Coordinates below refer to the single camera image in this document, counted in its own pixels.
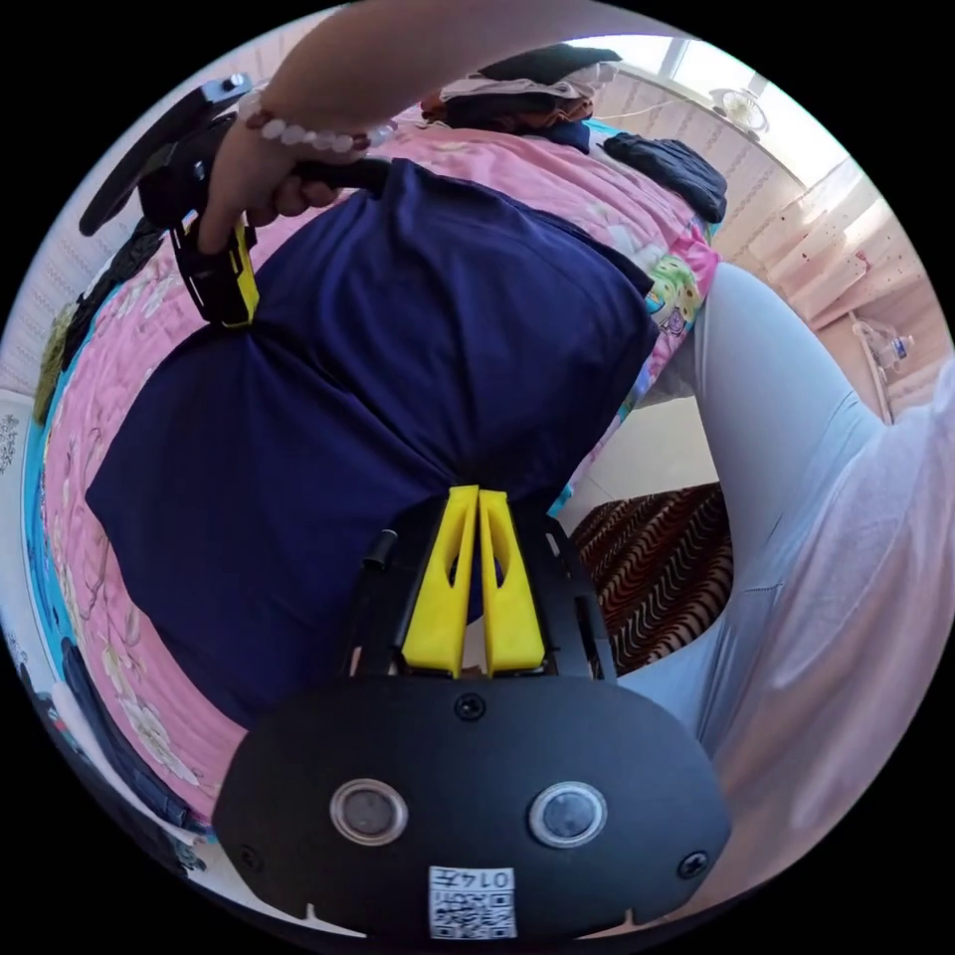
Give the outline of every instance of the black metal plate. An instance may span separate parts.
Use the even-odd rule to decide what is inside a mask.
[[[481,719],[455,703],[477,692]],[[382,780],[409,807],[389,846],[357,846],[333,827],[329,800],[351,779]],[[603,793],[605,829],[574,850],[540,845],[527,811],[553,783]],[[729,836],[698,743],[649,700],[600,681],[343,680],[290,702],[239,747],[213,824],[262,901],[383,940],[427,943],[429,867],[513,868],[518,941],[573,938],[683,905]]]

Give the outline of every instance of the window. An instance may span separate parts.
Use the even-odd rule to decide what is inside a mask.
[[[759,104],[769,120],[763,145],[807,186],[815,185],[849,155],[811,113],[774,84],[766,85]]]
[[[752,67],[702,40],[670,37],[590,37],[575,46],[605,47],[664,86],[668,81],[710,103],[717,89],[750,90],[769,120],[760,142],[807,186],[814,185],[848,154],[810,113]]]
[[[745,90],[752,85],[756,71],[708,43],[694,40],[686,45],[673,73],[673,79],[695,93],[709,96],[710,90]]]
[[[590,37],[587,40],[571,40],[575,47],[613,50],[624,58],[625,63],[654,76],[660,73],[672,42],[671,37]]]

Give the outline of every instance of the screw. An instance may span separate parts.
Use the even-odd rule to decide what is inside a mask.
[[[455,715],[465,722],[474,722],[484,716],[486,706],[476,693],[465,693],[455,701]]]
[[[696,878],[709,868],[709,856],[706,853],[690,853],[677,867],[680,878]]]
[[[263,869],[259,854],[251,846],[241,846],[239,848],[239,861],[249,871],[261,872]]]

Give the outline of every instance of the qr code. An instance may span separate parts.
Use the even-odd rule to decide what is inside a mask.
[[[433,866],[429,888],[432,938],[517,937],[513,869]]]

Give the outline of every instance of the brown patterned rug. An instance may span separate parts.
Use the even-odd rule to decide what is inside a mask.
[[[571,539],[597,587],[617,675],[694,641],[729,600],[733,551],[718,483],[602,504]]]

